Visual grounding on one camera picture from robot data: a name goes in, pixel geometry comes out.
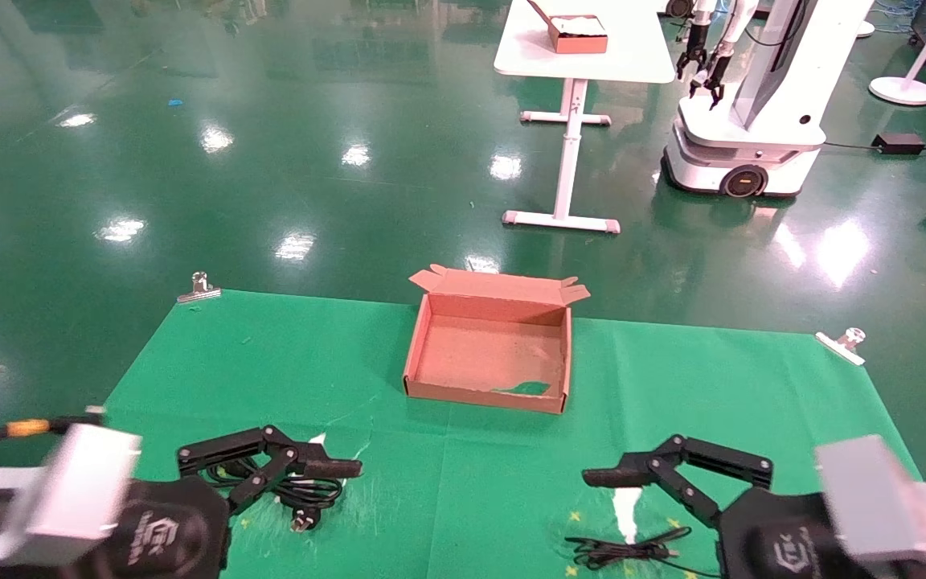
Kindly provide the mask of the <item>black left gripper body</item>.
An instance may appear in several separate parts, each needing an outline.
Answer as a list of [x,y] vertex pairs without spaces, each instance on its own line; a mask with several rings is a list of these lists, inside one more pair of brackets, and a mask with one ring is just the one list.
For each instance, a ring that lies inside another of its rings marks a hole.
[[84,578],[217,578],[231,542],[227,499],[201,478],[135,479],[113,534],[81,560]]

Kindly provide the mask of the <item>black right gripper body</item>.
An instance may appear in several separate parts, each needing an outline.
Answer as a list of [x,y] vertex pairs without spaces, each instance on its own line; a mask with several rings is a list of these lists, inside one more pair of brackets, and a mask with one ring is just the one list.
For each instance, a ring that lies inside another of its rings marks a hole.
[[870,578],[839,545],[820,492],[777,495],[750,488],[720,514],[724,578]]

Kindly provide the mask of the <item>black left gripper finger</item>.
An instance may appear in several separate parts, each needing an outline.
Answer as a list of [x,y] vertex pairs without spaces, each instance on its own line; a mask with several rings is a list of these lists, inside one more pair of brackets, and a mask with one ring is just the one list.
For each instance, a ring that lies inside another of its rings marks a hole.
[[178,475],[219,491],[231,515],[265,497],[293,515],[320,515],[341,497],[346,480],[363,475],[363,462],[332,458],[323,444],[257,426],[181,447]]

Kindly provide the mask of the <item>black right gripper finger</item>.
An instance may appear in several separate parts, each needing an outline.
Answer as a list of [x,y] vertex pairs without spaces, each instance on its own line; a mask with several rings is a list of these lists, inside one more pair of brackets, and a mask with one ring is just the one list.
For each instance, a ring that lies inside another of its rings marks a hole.
[[658,485],[699,523],[707,528],[717,528],[723,511],[716,501],[678,472],[683,464],[767,491],[774,478],[772,463],[760,455],[695,437],[673,435],[654,450],[625,452],[613,468],[582,470],[582,480],[589,487],[614,490]]

